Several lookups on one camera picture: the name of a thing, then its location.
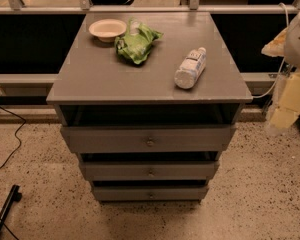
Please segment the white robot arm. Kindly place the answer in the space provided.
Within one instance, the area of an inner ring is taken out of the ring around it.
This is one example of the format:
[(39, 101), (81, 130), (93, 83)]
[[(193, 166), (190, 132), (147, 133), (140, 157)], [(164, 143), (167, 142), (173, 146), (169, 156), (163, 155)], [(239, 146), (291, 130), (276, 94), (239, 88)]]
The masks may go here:
[(280, 75), (274, 87), (272, 105), (266, 116), (266, 130), (275, 136), (290, 128), (300, 116), (300, 11), (285, 29), (262, 48), (261, 53), (282, 57), (296, 68), (289, 76)]

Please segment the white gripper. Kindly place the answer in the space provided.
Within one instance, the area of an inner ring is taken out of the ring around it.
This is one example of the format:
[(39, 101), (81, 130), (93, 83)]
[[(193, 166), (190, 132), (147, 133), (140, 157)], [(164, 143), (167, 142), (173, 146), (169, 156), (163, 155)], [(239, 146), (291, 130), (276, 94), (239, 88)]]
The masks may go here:
[(289, 76), (280, 75), (266, 115), (266, 132), (282, 134), (300, 116), (300, 69)]

